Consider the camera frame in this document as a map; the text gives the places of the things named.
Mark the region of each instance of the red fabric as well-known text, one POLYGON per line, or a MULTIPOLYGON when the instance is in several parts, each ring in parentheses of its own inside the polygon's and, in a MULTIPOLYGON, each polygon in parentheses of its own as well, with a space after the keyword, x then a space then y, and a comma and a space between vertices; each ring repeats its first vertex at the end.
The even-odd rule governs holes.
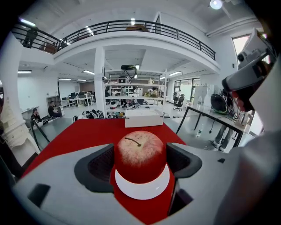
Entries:
POLYGON ((185 143, 166 124, 152 127, 125 128, 124 119, 84 119, 78 120, 61 132, 33 160, 23 176, 45 160, 54 156, 75 152, 93 146, 111 144, 117 145, 126 134, 133 131, 148 131, 158 136, 166 145, 167 142, 185 143))
POLYGON ((173 190, 175 177, 170 171, 170 180, 166 189, 158 196, 148 200, 137 200, 125 195, 115 181, 115 166, 110 173, 110 183, 114 187, 114 197, 123 205, 133 216, 145 224, 156 223, 167 217, 173 190))

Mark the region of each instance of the white box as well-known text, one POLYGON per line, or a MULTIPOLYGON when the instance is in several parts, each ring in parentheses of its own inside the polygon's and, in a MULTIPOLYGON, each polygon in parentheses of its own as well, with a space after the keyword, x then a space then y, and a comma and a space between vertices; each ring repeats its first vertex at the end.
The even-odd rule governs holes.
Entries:
POLYGON ((164 115, 157 109, 125 111, 125 127, 149 127, 163 125, 164 115))

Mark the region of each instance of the black table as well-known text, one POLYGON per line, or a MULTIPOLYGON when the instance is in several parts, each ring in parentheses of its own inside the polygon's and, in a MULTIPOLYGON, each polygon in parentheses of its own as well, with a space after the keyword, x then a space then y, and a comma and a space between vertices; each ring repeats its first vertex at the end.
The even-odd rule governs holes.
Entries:
POLYGON ((231 119, 231 117, 227 117, 226 115, 218 114, 218 113, 214 112, 213 109, 211 109, 210 107, 207 107, 207 106, 200 106, 199 109, 197 109, 196 106, 192 106, 192 107, 188 106, 186 111, 185 111, 184 117, 183 117, 183 119, 182 119, 182 121, 181 121, 181 123, 180 123, 180 125, 177 129, 176 134, 179 132, 179 130, 180 130, 180 128, 181 128, 181 126, 184 122, 184 119, 185 119, 185 117, 188 113, 188 110, 192 110, 194 112, 199 113, 199 117, 197 119, 194 130, 196 129, 196 127, 199 123, 201 115, 203 115, 203 116, 206 116, 206 117, 208 117, 212 120, 218 121, 219 123, 225 125, 229 129, 232 129, 235 132, 237 132, 238 135, 237 135, 237 138, 236 138, 236 141, 235 141, 233 147, 237 147, 239 145, 239 142, 241 141, 241 138, 242 138, 242 135, 243 135, 243 132, 244 132, 244 128, 241 128, 241 127, 237 126, 235 124, 235 120, 231 119))

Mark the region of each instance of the white round plate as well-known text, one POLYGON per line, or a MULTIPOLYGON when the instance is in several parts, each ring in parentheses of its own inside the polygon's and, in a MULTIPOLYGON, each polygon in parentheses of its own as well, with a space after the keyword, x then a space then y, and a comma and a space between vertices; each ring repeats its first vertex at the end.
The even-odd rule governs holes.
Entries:
POLYGON ((115 180, 125 195, 133 199, 147 200, 155 198, 166 189, 170 180, 170 171, 166 164, 163 172, 155 180, 144 184, 136 184, 127 181, 115 170, 115 180))

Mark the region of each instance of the water bottle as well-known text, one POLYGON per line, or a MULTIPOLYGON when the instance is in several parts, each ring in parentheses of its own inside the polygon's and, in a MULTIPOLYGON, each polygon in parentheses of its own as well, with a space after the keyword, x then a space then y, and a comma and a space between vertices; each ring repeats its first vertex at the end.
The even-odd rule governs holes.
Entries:
POLYGON ((204 125, 202 124, 201 127, 199 128, 197 134, 196 134, 196 137, 200 137, 200 135, 201 135, 201 133, 203 131, 203 127, 204 127, 204 125))
POLYGON ((198 98, 198 103, 197 103, 197 109, 198 109, 198 110, 200 109, 201 103, 202 103, 202 97, 199 96, 199 98, 198 98))

